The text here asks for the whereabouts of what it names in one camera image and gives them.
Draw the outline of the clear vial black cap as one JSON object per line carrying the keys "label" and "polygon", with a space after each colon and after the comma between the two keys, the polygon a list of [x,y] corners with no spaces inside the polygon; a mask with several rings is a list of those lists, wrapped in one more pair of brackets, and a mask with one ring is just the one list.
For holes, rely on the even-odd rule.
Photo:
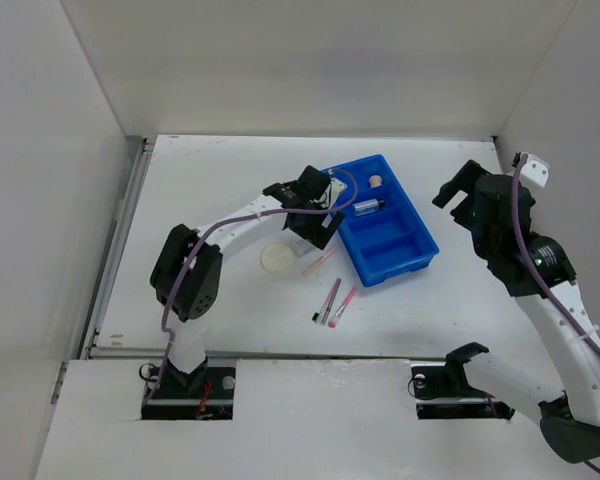
{"label": "clear vial black cap", "polygon": [[386,202],[384,199],[370,199],[357,202],[353,205],[353,214],[356,217],[369,215],[384,209],[385,205]]}

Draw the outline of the clear plastic bottle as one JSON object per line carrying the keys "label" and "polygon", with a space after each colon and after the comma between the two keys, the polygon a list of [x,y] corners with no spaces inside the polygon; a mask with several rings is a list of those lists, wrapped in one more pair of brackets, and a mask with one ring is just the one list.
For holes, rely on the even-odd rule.
{"label": "clear plastic bottle", "polygon": [[297,258],[301,258],[313,250],[313,245],[305,239],[299,239],[291,245],[291,249]]}

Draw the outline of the beige makeup sponge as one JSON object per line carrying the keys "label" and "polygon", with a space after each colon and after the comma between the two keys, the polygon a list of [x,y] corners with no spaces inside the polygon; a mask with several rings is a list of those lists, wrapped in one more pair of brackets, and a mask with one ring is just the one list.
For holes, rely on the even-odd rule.
{"label": "beige makeup sponge", "polygon": [[372,175],[369,177],[369,187],[377,188],[383,184],[383,178],[380,175]]}

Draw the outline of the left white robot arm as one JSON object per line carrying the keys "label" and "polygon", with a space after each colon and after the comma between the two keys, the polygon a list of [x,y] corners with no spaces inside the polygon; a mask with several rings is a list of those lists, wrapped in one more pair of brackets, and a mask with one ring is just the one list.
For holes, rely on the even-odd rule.
{"label": "left white robot arm", "polygon": [[199,229],[174,227],[150,276],[163,306],[161,330],[168,335],[156,382],[168,379],[185,397],[203,387],[206,353],[199,319],[217,299],[224,261],[283,230],[324,249],[357,194],[358,184],[350,173],[307,166],[298,179],[264,188],[227,218]]}

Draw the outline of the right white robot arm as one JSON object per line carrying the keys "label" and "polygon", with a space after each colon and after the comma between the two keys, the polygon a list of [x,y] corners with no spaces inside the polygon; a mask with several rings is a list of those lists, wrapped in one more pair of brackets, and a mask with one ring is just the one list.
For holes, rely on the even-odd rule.
{"label": "right white robot arm", "polygon": [[563,461],[589,465],[600,458],[600,337],[563,247],[532,229],[532,193],[548,177],[548,166],[527,152],[515,156],[510,175],[490,173],[469,160],[432,202],[443,208],[465,193],[451,215],[531,321],[561,387],[541,385],[476,342],[448,353],[441,373],[447,396],[493,396],[537,425]]}

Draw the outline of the pink lip pencil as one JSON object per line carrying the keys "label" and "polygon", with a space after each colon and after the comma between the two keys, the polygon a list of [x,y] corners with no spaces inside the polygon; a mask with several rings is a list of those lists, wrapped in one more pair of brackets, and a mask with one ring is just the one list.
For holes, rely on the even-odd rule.
{"label": "pink lip pencil", "polygon": [[338,246],[334,246],[334,247],[330,248],[320,258],[318,258],[309,267],[307,267],[302,272],[302,276],[307,277],[307,276],[311,275],[315,270],[317,270],[321,265],[323,265],[327,260],[329,260],[337,250],[338,250]]}

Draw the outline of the cream round powder puff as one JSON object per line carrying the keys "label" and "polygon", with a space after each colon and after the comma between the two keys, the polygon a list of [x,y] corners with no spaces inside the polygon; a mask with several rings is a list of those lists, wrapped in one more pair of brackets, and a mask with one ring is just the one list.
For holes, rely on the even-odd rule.
{"label": "cream round powder puff", "polygon": [[262,250],[260,262],[266,272],[280,274],[292,268],[296,255],[288,244],[272,243]]}

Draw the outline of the blue compartment tray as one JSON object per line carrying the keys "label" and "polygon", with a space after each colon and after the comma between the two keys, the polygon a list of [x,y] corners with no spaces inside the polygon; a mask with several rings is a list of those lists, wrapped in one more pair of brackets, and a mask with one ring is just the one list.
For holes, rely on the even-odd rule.
{"label": "blue compartment tray", "polygon": [[[324,171],[348,186],[336,201],[338,206],[349,201],[353,193],[357,194],[352,204],[342,210],[345,219],[338,232],[364,286],[379,285],[426,268],[439,254],[439,247],[382,155],[327,167]],[[380,187],[369,187],[372,175],[383,178]],[[370,199],[384,199],[385,208],[356,217],[353,205]]]}

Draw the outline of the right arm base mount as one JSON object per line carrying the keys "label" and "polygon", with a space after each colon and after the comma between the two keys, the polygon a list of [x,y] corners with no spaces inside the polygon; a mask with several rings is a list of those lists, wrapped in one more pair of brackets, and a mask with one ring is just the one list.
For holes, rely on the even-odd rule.
{"label": "right arm base mount", "polygon": [[415,400],[419,420],[511,420],[515,410],[499,399],[452,385],[441,362],[411,365],[407,392]]}

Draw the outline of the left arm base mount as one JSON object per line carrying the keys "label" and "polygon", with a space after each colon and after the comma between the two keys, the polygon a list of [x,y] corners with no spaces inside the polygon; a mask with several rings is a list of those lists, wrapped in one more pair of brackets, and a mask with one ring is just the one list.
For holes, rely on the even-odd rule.
{"label": "left arm base mount", "polygon": [[167,369],[157,391],[146,400],[157,383],[160,367],[144,363],[139,377],[145,382],[141,403],[142,420],[230,421],[233,419],[237,361],[208,358],[184,383]]}

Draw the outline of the left metal rail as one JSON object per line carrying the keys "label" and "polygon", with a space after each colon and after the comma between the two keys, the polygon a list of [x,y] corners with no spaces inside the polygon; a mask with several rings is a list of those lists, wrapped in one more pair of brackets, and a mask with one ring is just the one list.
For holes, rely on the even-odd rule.
{"label": "left metal rail", "polygon": [[128,136],[128,162],[123,172],[120,195],[107,233],[101,264],[92,292],[91,303],[80,336],[72,353],[73,359],[86,359],[96,342],[109,304],[115,278],[129,235],[139,195],[153,154],[156,136]]}

